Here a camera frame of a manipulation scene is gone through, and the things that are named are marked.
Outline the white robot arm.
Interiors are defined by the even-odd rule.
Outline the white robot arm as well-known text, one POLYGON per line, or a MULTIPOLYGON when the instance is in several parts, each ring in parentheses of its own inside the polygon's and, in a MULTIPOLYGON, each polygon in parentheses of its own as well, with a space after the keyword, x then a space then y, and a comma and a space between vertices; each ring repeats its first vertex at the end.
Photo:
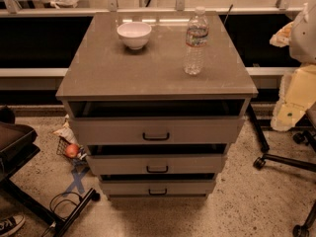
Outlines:
POLYGON ((316 0, 306 2, 296 18, 271 37, 270 44, 288 45, 290 57, 300 62, 282 76, 271 120, 274 130, 288 131, 316 102, 316 0))

